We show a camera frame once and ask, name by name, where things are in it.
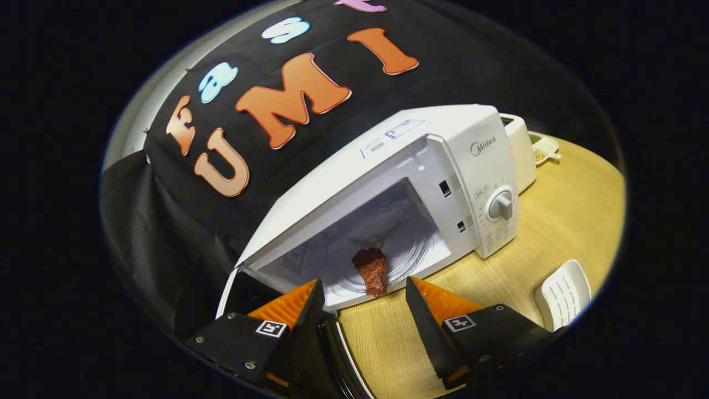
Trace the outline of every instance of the orange letter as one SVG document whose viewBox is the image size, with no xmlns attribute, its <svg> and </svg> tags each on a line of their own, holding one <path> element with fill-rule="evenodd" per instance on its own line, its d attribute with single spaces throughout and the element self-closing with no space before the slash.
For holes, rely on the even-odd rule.
<svg viewBox="0 0 709 399">
<path fill-rule="evenodd" d="M 314 57 L 311 53 L 300 54 L 283 65 L 283 91 L 256 86 L 236 102 L 237 111 L 248 111 L 268 133 L 269 146 L 274 150 L 296 135 L 296 128 L 283 126 L 276 115 L 301 125 L 310 121 L 304 94 L 313 102 L 316 114 L 330 111 L 352 94 L 350 89 L 337 86 L 327 77 L 315 65 Z"/>
<path fill-rule="evenodd" d="M 418 60 L 409 57 L 384 36 L 384 29 L 369 28 L 351 33 L 347 39 L 360 42 L 384 63 L 384 73 L 398 75 L 418 66 Z"/>
<path fill-rule="evenodd" d="M 192 139 L 194 139 L 194 126 L 191 128 L 185 125 L 192 122 L 192 113 L 185 106 L 189 104 L 189 96 L 182 96 L 177 103 L 177 107 L 172 113 L 172 118 L 170 122 L 167 123 L 167 129 L 165 133 L 171 134 L 172 138 L 177 141 L 180 147 L 180 152 L 182 156 L 187 155 L 190 144 L 192 144 Z"/>
<path fill-rule="evenodd" d="M 249 184 L 249 168 L 246 166 L 246 162 L 244 162 L 241 155 L 224 140 L 224 130 L 221 128 L 217 128 L 209 136 L 207 148 L 217 150 L 217 152 L 229 162 L 229 165 L 234 168 L 234 177 L 226 180 L 224 176 L 209 163 L 209 156 L 206 153 L 200 154 L 199 158 L 197 158 L 197 163 L 194 164 L 194 173 L 204 177 L 204 180 L 207 180 L 207 183 L 223 196 L 236 197 L 244 190 L 246 185 Z"/>
</svg>

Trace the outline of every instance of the microwave label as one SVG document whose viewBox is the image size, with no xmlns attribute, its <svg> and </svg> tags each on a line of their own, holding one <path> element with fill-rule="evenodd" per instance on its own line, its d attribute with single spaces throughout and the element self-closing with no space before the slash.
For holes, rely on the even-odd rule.
<svg viewBox="0 0 709 399">
<path fill-rule="evenodd" d="M 401 122 L 399 125 L 396 125 L 390 131 L 387 131 L 384 135 L 391 137 L 391 138 L 398 138 L 398 137 L 401 137 L 407 131 L 410 131 L 411 129 L 415 128 L 416 126 L 422 124 L 423 122 L 424 121 L 421 121 L 420 119 L 406 119 L 405 121 Z"/>
<path fill-rule="evenodd" d="M 481 152 L 485 151 L 489 146 L 492 146 L 493 143 L 495 143 L 495 137 L 488 138 L 485 141 L 476 141 L 473 143 L 472 146 L 470 146 L 470 152 L 473 153 L 474 157 L 477 157 L 480 155 Z"/>
<path fill-rule="evenodd" d="M 423 122 L 424 121 L 420 119 L 406 119 L 392 129 L 388 130 L 382 137 L 378 137 L 365 147 L 360 148 L 359 152 L 362 154 L 362 158 L 367 159 L 368 156 L 381 150 L 387 141 L 396 140 L 397 138 L 402 137 L 404 133 L 410 131 L 418 125 L 421 125 Z"/>
<path fill-rule="evenodd" d="M 488 187 L 487 187 L 487 185 L 485 185 L 480 190 L 477 190 L 475 192 L 475 199 L 477 200 L 482 194 L 485 194 L 487 192 L 487 189 L 488 189 Z"/>
</svg>

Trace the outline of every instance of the midea logo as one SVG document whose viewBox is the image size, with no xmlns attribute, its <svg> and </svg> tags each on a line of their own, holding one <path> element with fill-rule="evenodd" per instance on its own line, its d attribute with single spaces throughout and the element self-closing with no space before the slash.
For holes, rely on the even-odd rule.
<svg viewBox="0 0 709 399">
<path fill-rule="evenodd" d="M 473 156 L 477 157 L 478 155 L 480 155 L 481 152 L 483 152 L 483 150 L 485 148 L 488 148 L 494 142 L 495 142 L 494 137 L 488 138 L 487 140 L 483 141 L 482 143 L 480 143 L 479 141 L 476 141 L 475 143 L 473 143 L 472 146 L 470 146 L 470 152 L 473 153 Z"/>
</svg>

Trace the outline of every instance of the letter s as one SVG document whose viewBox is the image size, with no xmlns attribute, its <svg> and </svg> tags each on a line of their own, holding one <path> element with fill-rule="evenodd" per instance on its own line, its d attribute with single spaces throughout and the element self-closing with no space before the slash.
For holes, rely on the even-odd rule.
<svg viewBox="0 0 709 399">
<path fill-rule="evenodd" d="M 302 35 L 310 29 L 310 24 L 303 21 L 302 18 L 294 16 L 293 18 L 284 19 L 281 22 L 268 28 L 261 34 L 264 39 L 271 39 L 273 44 L 282 44 Z"/>
</svg>

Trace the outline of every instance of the letter m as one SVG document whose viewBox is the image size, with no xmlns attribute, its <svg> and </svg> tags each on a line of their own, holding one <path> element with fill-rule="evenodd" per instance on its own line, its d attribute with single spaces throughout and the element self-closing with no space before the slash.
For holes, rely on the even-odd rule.
<svg viewBox="0 0 709 399">
<path fill-rule="evenodd" d="M 247 111 L 270 137 L 274 150 L 296 135 L 293 125 L 284 126 L 276 115 L 301 125 L 310 121 L 305 97 L 313 102 L 313 112 L 324 114 L 350 98 L 352 91 L 337 86 L 315 65 L 311 53 L 300 54 L 281 68 L 283 90 L 255 86 L 236 102 L 237 111 Z"/>
</svg>

